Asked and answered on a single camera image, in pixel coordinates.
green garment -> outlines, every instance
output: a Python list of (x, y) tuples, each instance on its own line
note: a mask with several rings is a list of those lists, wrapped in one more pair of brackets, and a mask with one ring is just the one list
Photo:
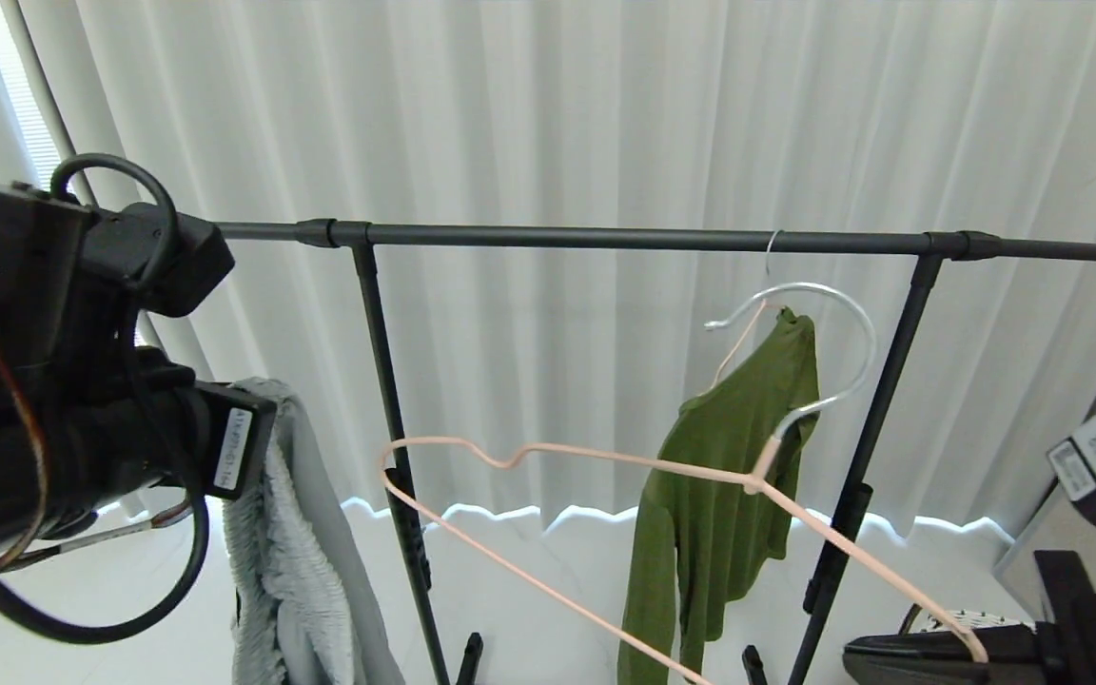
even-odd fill
[[(750, 472), (775, 425), (819, 399), (814, 323), (783, 309), (765, 342), (730, 377), (680, 408), (658, 458)], [(792, 498), (801, 447), (818, 416), (795, 424), (767, 481)], [(678, 566), (680, 663), (700, 673), (704, 643), (721, 638), (726, 603), (746, 595), (764, 560), (784, 559), (790, 516), (731, 482), (651, 472), (640, 495), (624, 629), (670, 653)], [(666, 682), (666, 667), (620, 643), (620, 685)]]

silver hook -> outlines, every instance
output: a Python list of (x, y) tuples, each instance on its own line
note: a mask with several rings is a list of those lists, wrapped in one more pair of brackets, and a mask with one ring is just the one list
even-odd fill
[(774, 430), (773, 435), (775, 438), (784, 439), (784, 434), (786, 434), (789, 426), (795, 424), (797, 420), (801, 416), (812, 414), (818, 412), (820, 409), (825, 409), (840, 402), (848, 397), (848, 395), (855, 393), (857, 387), (860, 387), (865, 383), (865, 378), (869, 376), (869, 366), (874, 364), (875, 355), (878, 352), (878, 331), (874, 327), (874, 321), (869, 319), (869, 315), (865, 312), (865, 308), (857, 302), (856, 299), (849, 298), (843, 290), (836, 290), (830, 285), (822, 285), (822, 283), (784, 283), (784, 285), (774, 285), (768, 287), (766, 290), (757, 292), (752, 296), (751, 299), (745, 300), (739, 308), (734, 309), (734, 313), (730, 317), (724, 318), (721, 321), (709, 321), (709, 323), (704, 324), (705, 330), (718, 330), (720, 328), (726, 328), (734, 323), (740, 316), (743, 316), (749, 311), (750, 308), (755, 307), (755, 304), (761, 299), (769, 298), (769, 296), (776, 295), (778, 292), (788, 290), (807, 290), (807, 292), (818, 292), (819, 295), (825, 295), (827, 298), (837, 299), (844, 307), (852, 309), (853, 313), (856, 315), (857, 323), (861, 324), (861, 330), (865, 331), (866, 345), (869, 350), (866, 351), (865, 358), (861, 359), (861, 369), (857, 372), (856, 378), (853, 378), (853, 383), (849, 383), (845, 389), (840, 390), (838, 393), (830, 396), (830, 398), (823, 398), (818, 400), (818, 402), (811, 402), (804, 404), (804, 407), (792, 409), (788, 412), (786, 416), (780, 420), (777, 429)]
[(766, 250), (764, 250), (764, 277), (765, 278), (773, 277), (773, 267), (770, 267), (770, 265), (768, 264), (768, 262), (773, 261), (773, 243), (775, 242), (775, 238), (780, 233), (780, 231), (783, 231), (783, 229), (780, 229), (780, 228), (778, 228), (778, 229), (776, 229), (776, 230), (773, 231), (773, 237), (768, 238), (768, 247), (766, 248)]

clothes hanger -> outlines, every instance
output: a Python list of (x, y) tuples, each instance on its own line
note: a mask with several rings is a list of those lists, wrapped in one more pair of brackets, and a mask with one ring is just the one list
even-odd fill
[(476, 443), (471, 443), (470, 439), (445, 435), (431, 435), (424, 437), (403, 437), (387, 444), (384, 448), (383, 455), (379, 456), (378, 459), (379, 477), (384, 480), (384, 487), (386, 487), (388, 493), (395, 495), (396, 499), (404, 502), (414, 511), (422, 513), (422, 515), (429, 517), (430, 521), (443, 526), (445, 532), (450, 533), (454, 537), (460, 538), (460, 540), (473, 547), (475, 550), (481, 551), (481, 553), (488, 556), (489, 559), (492, 559), (494, 562), (505, 567), (506, 571), (510, 571), (518, 578), (522, 578), (522, 580), (529, 582), (530, 585), (535, 585), (540, 591), (544, 591), (545, 594), (548, 594), (549, 597), (557, 600), (557, 602), (560, 602), (574, 612), (578, 612), (579, 615), (582, 615), (583, 618), (590, 620), (591, 624), (595, 624), (597, 627), (615, 635), (615, 637), (620, 638), (623, 641), (630, 643), (630, 646), (633, 646), (635, 649), (639, 650), (644, 655), (648, 655), (648, 658), (657, 660), (657, 662), (662, 664), (662, 666), (669, 667), (671, 671), (687, 677), (688, 681), (695, 682), (696, 685), (712, 685), (712, 682), (706, 681), (699, 673), (692, 671), (692, 669), (684, 666), (682, 663), (671, 660), (664, 653), (659, 652), (653, 649), (653, 647), (650, 647), (642, 640), (639, 640), (639, 638), (636, 638), (635, 635), (626, 632), (625, 630), (615, 627), (613, 624), (608, 624), (608, 621), (597, 616), (594, 612), (583, 607), (582, 604), (573, 602), (573, 600), (558, 593), (557, 590), (552, 590), (543, 581), (532, 576), (530, 573), (527, 573), (523, 571), (523, 569), (510, 563), (509, 560), (505, 560), (501, 555), (496, 553), (496, 551), (492, 551), (484, 545), (473, 540), (473, 538), (469, 537), (468, 534), (456, 528), (456, 526), (452, 525), (447, 520), (444, 520), (442, 515), (431, 511), (430, 507), (426, 507), (425, 504), (416, 501), (412, 498), (412, 495), (406, 494), (403, 490), (400, 490), (399, 487), (396, 487), (396, 484), (387, 478), (385, 468), (387, 457), (400, 447), (413, 447), (419, 445), (453, 445), (466, 447), (466, 449), (469, 450), (476, 458), (493, 468), (512, 469), (521, 464), (527, 455), (532, 454), (532, 452), (557, 452), (557, 454), (578, 455), (583, 457), (614, 460), (614, 463), (642, 465), (647, 468), (658, 469), (658, 471), (677, 472), (680, 476), (688, 476), (692, 478), (704, 478), (706, 480), (715, 480), (718, 482), (733, 482), (735, 486), (743, 487), (745, 493), (765, 494), (766, 498), (773, 500), (777, 506), (788, 512), (789, 515), (792, 515), (797, 520), (803, 522), (803, 524), (809, 526), (810, 529), (813, 529), (819, 535), (822, 535), (826, 541), (830, 541), (835, 547), (838, 547), (840, 550), (852, 557), (852, 559), (858, 560), (858, 562), (868, 568), (870, 572), (874, 572), (876, 575), (882, 578), (883, 581), (889, 582), (892, 587), (899, 590), (900, 593), (904, 594), (905, 597), (911, 600), (911, 602), (917, 603), (923, 608), (926, 608), (933, 617), (946, 625), (951, 632), (954, 632), (956, 637), (958, 637), (967, 646), (967, 649), (970, 650), (971, 660), (974, 660), (974, 662), (978, 663), (986, 663), (987, 652), (984, 649), (983, 643), (979, 641), (979, 638), (975, 637), (975, 633), (971, 631), (971, 629), (962, 627), (962, 625), (958, 624), (957, 619), (940, 607), (938, 603), (933, 602), (933, 600), (929, 598), (929, 595), (921, 593), (916, 586), (911, 584), (911, 582), (905, 581), (904, 578), (899, 575), (899, 573), (891, 571), (891, 569), (880, 562), (880, 560), (875, 559), (875, 557), (869, 555), (868, 551), (858, 547), (856, 543), (848, 540), (847, 537), (841, 535), (832, 528), (831, 525), (827, 525), (820, 521), (817, 516), (811, 515), (811, 513), (801, 507), (800, 504), (797, 504), (795, 501), (789, 499), (788, 495), (780, 493), (779, 490), (775, 489), (775, 487), (768, 484), (768, 482), (764, 480), (764, 476), (761, 473), (761, 466), (762, 471), (766, 472), (767, 467), (775, 458), (775, 452), (779, 447), (780, 437), (784, 437), (784, 434), (786, 434), (789, 426), (791, 426), (792, 423), (801, 416), (808, 415), (812, 412), (818, 412), (821, 408), (829, 408), (832, 403), (843, 400), (853, 390), (855, 390), (857, 386), (860, 386), (861, 383), (865, 381), (867, 373), (869, 373), (869, 364), (871, 358), (874, 358), (874, 352), (877, 349), (877, 333), (874, 329), (874, 321), (871, 321), (869, 316), (865, 313), (865, 309), (861, 308), (855, 299), (849, 298), (843, 292), (835, 290), (834, 287), (826, 285), (819, 285), (819, 283), (786, 283), (786, 285), (768, 287), (768, 289), (764, 292), (757, 292), (757, 294), (744, 302), (742, 307), (734, 309), (734, 313), (726, 318), (726, 320), (710, 321), (709, 324), (705, 324), (705, 328), (712, 330), (730, 326), (732, 321), (737, 320), (737, 318), (746, 312), (747, 309), (752, 308), (756, 302), (761, 302), (763, 299), (768, 298), (768, 296), (777, 294), (778, 292), (787, 290), (819, 292), (819, 294), (832, 296), (832, 298), (838, 299), (841, 304), (847, 305), (848, 308), (852, 308), (853, 311), (856, 312), (858, 321), (861, 323), (861, 328), (866, 331), (867, 340), (870, 342), (869, 353), (866, 355), (865, 363), (861, 364), (860, 373), (857, 374), (857, 377), (852, 385), (845, 387), (845, 389), (841, 390), (838, 393), (832, 395), (831, 398), (818, 400), (818, 402), (811, 402), (810, 404), (806, 404), (803, 408), (797, 408), (795, 411), (788, 412), (788, 414), (783, 418), (780, 423), (777, 425), (777, 429), (774, 430), (773, 436), (767, 439), (764, 450), (761, 452), (761, 458), (758, 458), (755, 469), (753, 469), (752, 472), (728, 472), (721, 471), (721, 469), (700, 467), (699, 465), (667, 463), (666, 460), (624, 455), (620, 454), (620, 452), (593, 450), (593, 448), (590, 447), (575, 447), (572, 445), (559, 445), (555, 443), (528, 443), (518, 448), (518, 452), (515, 452), (515, 455), (510, 457), (510, 459), (500, 460), (488, 456), (486, 452), (476, 445)]
[[(773, 269), (770, 269), (770, 265), (769, 265), (768, 262), (769, 262), (770, 259), (773, 259), (773, 242), (775, 242), (775, 238), (777, 237), (778, 233), (780, 233), (780, 229), (777, 229), (777, 230), (773, 231), (773, 237), (768, 238), (768, 248), (767, 248), (767, 250), (764, 251), (764, 278), (765, 278), (765, 281), (767, 281), (767, 278), (773, 277)], [(761, 318), (761, 315), (764, 313), (764, 309), (766, 309), (766, 308), (779, 309), (781, 307), (780, 307), (780, 305), (774, 305), (774, 304), (768, 302), (767, 299), (763, 299), (761, 301), (761, 307), (758, 307), (757, 309), (755, 309), (755, 313), (753, 313), (752, 320), (746, 322), (746, 328), (744, 328), (743, 329), (743, 333), (739, 335), (739, 341), (734, 343), (733, 347), (731, 347), (730, 354), (726, 355), (726, 359), (721, 359), (721, 364), (718, 366), (718, 373), (713, 374), (712, 386), (709, 386), (709, 390), (712, 390), (713, 387), (718, 386), (718, 381), (721, 380), (721, 372), (726, 370), (726, 366), (728, 364), (730, 364), (731, 359), (734, 358), (734, 355), (737, 354), (737, 352), (739, 352), (739, 347), (743, 346), (744, 340), (746, 340), (747, 335), (750, 335), (750, 333), (752, 333), (752, 329), (755, 328), (755, 322), (758, 320), (758, 318)]]

black cable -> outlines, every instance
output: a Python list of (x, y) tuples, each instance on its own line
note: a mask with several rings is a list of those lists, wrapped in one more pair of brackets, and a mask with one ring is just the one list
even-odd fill
[(129, 175), (134, 181), (140, 183), (140, 185), (151, 192), (156, 203), (164, 213), (165, 222), (160, 238), (158, 238), (158, 242), (155, 246), (151, 259), (149, 259), (147, 267), (144, 267), (138, 281), (134, 283), (134, 292), (132, 292), (130, 298), (126, 302), (125, 312), (123, 312), (122, 321), (118, 326), (117, 343), (121, 346), (122, 364), (125, 366), (126, 378), (129, 380), (132, 389), (134, 389), (134, 398), (139, 404), (140, 414), (142, 414), (144, 420), (147, 421), (147, 424), (157, 434), (163, 449), (170, 455), (171, 468), (173, 468), (180, 486), (183, 486), (185, 489), (186, 498), (192, 506), (192, 529), (194, 533), (192, 533), (192, 550), (189, 553), (187, 563), (184, 567), (184, 571), (180, 573), (175, 585), (159, 603), (145, 612), (144, 615), (126, 620), (124, 624), (106, 625), (105, 627), (85, 627), (85, 625), (67, 624), (67, 621), (54, 618), (47, 615), (47, 613), (32, 606), (32, 604), (19, 597), (19, 595), (14, 594), (11, 589), (8, 589), (0, 581), (1, 615), (27, 630), (43, 635), (45, 638), (75, 643), (75, 646), (99, 646), (99, 643), (104, 642), (116, 642), (125, 640), (125, 638), (133, 638), (134, 635), (153, 627), (153, 625), (165, 618), (183, 601), (189, 594), (189, 590), (192, 590), (192, 585), (196, 582), (197, 575), (201, 573), (201, 567), (205, 563), (206, 553), (209, 550), (209, 511), (206, 506), (206, 496), (201, 482), (201, 473), (197, 471), (192, 457), (186, 455), (178, 443), (174, 443), (169, 437), (160, 420), (158, 420), (155, 400), (151, 398), (151, 393), (140, 376), (138, 351), (134, 347), (134, 329), (140, 311), (140, 298), (142, 298), (149, 286), (153, 285), (158, 274), (162, 273), (165, 262), (169, 261), (171, 253), (173, 253), (176, 247), (175, 240), (179, 233), (179, 225), (175, 205), (171, 203), (171, 197), (163, 185), (153, 175), (149, 174), (147, 170), (139, 168), (134, 162), (110, 155), (79, 155), (70, 157), (70, 159), (58, 164), (57, 170), (54, 170), (49, 191), (62, 198), (69, 198), (69, 195), (66, 193), (66, 185), (69, 183), (69, 179), (75, 173), (80, 172), (80, 170), (92, 168), (116, 170)]

black horizontal bar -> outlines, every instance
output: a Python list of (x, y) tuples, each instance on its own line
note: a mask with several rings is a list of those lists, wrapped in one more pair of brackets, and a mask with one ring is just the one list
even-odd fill
[[(219, 222), (229, 239), (307, 241), (304, 225), (275, 222)], [(366, 225), (338, 221), (327, 226), (327, 240), (317, 242), (349, 247), (437, 246), (476, 248), (579, 248), (626, 250), (700, 250), (715, 252), (764, 252), (773, 240), (767, 230), (680, 230), (652, 228), (583, 228), (530, 226), (414, 226)], [(844, 253), (844, 255), (940, 255), (968, 256), (971, 240), (985, 235), (967, 233), (818, 233), (779, 231), (774, 252)], [(1096, 261), (1096, 243), (1048, 240), (1004, 240), (985, 237), (986, 256), (1036, 256), (1049, 260)]]

